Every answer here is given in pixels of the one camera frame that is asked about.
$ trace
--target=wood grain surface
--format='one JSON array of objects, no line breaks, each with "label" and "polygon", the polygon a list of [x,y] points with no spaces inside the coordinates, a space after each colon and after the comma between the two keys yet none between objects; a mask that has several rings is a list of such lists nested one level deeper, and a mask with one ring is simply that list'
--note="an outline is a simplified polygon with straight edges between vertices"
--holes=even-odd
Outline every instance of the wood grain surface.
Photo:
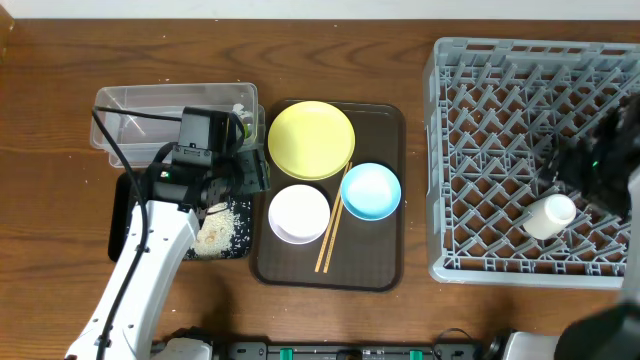
[{"label": "wood grain surface", "polygon": [[226,338],[432,342],[460,327],[549,335],[615,292],[440,284],[427,271],[422,68],[444,36],[640,42],[638,22],[19,20],[0,65],[0,358],[60,359],[114,264],[119,170],[89,146],[104,86],[249,81],[284,98],[389,103],[407,119],[405,268],[369,294],[259,284],[247,260],[178,270],[157,337],[203,326]]}]

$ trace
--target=gray dish rack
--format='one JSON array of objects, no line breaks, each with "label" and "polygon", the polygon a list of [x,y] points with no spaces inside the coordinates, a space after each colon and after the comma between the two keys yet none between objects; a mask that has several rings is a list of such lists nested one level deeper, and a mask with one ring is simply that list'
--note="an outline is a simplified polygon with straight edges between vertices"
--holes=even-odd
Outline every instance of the gray dish rack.
[{"label": "gray dish rack", "polygon": [[[640,92],[640,45],[442,38],[424,69],[429,272],[440,282],[619,288],[630,224],[537,174]],[[539,241],[524,208],[571,197],[575,220]]]}]

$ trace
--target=brown tray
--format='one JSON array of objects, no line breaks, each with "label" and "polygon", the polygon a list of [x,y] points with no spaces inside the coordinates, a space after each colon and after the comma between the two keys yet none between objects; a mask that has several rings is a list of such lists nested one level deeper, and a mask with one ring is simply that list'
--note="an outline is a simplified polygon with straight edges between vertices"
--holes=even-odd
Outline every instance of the brown tray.
[{"label": "brown tray", "polygon": [[[285,108],[302,100],[285,100],[270,111],[269,125]],[[305,182],[284,174],[270,161],[271,190],[256,202],[256,231],[251,271],[265,284],[388,291],[402,277],[404,237],[405,124],[402,113],[389,105],[330,102],[351,120],[356,134],[353,166],[375,162],[390,168],[400,180],[402,199],[396,211],[380,221],[363,221],[343,209],[328,273],[315,266],[324,234],[305,245],[280,240],[267,220],[273,197],[287,186],[307,184],[319,189],[333,206],[342,174]]]}]

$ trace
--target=chopsticks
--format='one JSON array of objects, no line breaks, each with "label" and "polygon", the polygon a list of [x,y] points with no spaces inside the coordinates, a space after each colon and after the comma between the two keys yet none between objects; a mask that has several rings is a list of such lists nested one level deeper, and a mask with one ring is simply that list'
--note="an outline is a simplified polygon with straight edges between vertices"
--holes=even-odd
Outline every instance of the chopsticks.
[{"label": "chopsticks", "polygon": [[[340,186],[338,187],[338,195],[336,195],[336,200],[333,203],[333,209],[331,209],[331,217],[329,218],[329,226],[327,226],[327,231],[324,233],[324,240],[322,240],[322,247],[320,248],[320,254],[318,255],[318,261],[316,262],[316,272],[320,271],[320,265],[322,264],[322,258],[324,257],[324,250],[327,247],[327,241],[329,240],[329,234],[331,234],[331,244],[329,245],[329,252],[327,253],[327,261],[324,265],[323,272],[326,274],[329,271],[329,262],[331,261],[331,254],[333,253],[333,245],[336,241],[336,234],[338,233],[338,225],[340,224],[340,215],[342,215],[342,208],[344,207],[342,203],[342,198],[340,196],[340,189],[342,188],[342,180],[344,180],[347,172],[351,170],[353,166],[352,162],[349,162],[344,167],[344,173],[342,174],[342,179],[340,180]],[[333,232],[331,232],[331,226],[333,224],[333,220],[336,220],[335,226],[333,227]]]}]

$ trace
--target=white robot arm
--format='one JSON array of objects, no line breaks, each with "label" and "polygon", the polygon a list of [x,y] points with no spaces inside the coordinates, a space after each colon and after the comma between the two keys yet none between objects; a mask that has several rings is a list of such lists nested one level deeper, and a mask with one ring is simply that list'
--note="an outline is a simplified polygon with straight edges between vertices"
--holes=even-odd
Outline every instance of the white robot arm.
[{"label": "white robot arm", "polygon": [[[131,279],[105,351],[105,359],[146,360],[151,354],[151,341],[169,288],[178,266],[200,230],[193,210],[178,210],[178,204],[149,201],[147,249]],[[129,234],[107,288],[80,337],[71,345],[65,359],[95,359],[98,338],[107,314],[139,243],[142,234],[140,205],[133,209]],[[199,340],[174,339],[154,359],[211,359],[211,346]]]},{"label": "white robot arm", "polygon": [[[97,111],[180,121],[178,142],[163,146],[138,176]],[[233,113],[186,107],[181,118],[174,118],[95,107],[93,119],[122,161],[137,205],[130,202],[132,209],[118,214],[131,215],[123,249],[98,307],[65,359],[146,360],[176,271],[200,231],[199,217],[227,196],[268,190],[268,165],[262,149],[237,152],[245,130]],[[162,163],[169,153],[171,164]],[[211,356],[210,343],[176,338],[154,358],[210,360]]]}]

